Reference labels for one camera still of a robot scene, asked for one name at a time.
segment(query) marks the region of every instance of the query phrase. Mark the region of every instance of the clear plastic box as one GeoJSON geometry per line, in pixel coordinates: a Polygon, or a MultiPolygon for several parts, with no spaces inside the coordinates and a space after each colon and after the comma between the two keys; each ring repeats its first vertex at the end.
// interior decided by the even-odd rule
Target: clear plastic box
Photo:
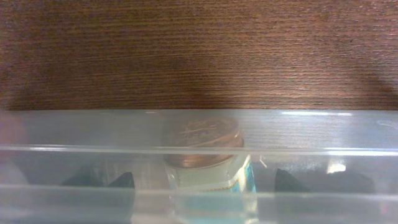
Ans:
{"type": "Polygon", "coordinates": [[[3,223],[398,222],[396,111],[2,116],[3,223]]]}

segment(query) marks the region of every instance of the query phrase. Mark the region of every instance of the plastic container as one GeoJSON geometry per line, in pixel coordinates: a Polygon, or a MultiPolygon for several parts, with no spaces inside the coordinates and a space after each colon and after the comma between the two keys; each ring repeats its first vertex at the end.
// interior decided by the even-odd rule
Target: plastic container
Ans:
{"type": "MultiPolygon", "coordinates": [[[[18,127],[0,136],[2,223],[398,222],[396,111],[23,111],[8,117],[18,127]],[[198,116],[234,119],[244,147],[165,143],[170,124],[198,116]],[[176,171],[166,159],[172,155],[228,159],[199,174],[176,171]],[[237,175],[247,158],[255,191],[213,189],[237,176],[247,183],[248,175],[237,175]]],[[[185,138],[205,138],[191,134],[198,129],[185,130],[185,138]]]]}

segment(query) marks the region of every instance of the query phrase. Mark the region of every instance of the brown wooden surface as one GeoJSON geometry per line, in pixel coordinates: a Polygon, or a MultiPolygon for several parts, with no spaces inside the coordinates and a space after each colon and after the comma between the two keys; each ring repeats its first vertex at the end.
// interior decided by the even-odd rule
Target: brown wooden surface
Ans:
{"type": "Polygon", "coordinates": [[[0,0],[0,107],[398,110],[398,1],[0,0]]]}

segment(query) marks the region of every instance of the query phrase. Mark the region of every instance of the copper-colored cap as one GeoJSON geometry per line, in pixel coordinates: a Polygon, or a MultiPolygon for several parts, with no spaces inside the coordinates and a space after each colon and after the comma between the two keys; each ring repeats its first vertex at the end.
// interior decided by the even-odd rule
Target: copper-colored cap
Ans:
{"type": "MultiPolygon", "coordinates": [[[[185,118],[174,121],[166,130],[164,146],[177,147],[242,147],[238,122],[233,118],[185,118]]],[[[166,161],[175,167],[212,166],[232,155],[171,154],[166,161]]]]}

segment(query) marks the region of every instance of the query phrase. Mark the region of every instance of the wood grain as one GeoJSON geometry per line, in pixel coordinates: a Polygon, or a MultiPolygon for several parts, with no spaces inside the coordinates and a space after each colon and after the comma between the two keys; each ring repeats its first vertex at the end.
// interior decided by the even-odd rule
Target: wood grain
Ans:
{"type": "Polygon", "coordinates": [[[397,31],[397,0],[0,0],[0,104],[398,110],[397,31]]]}

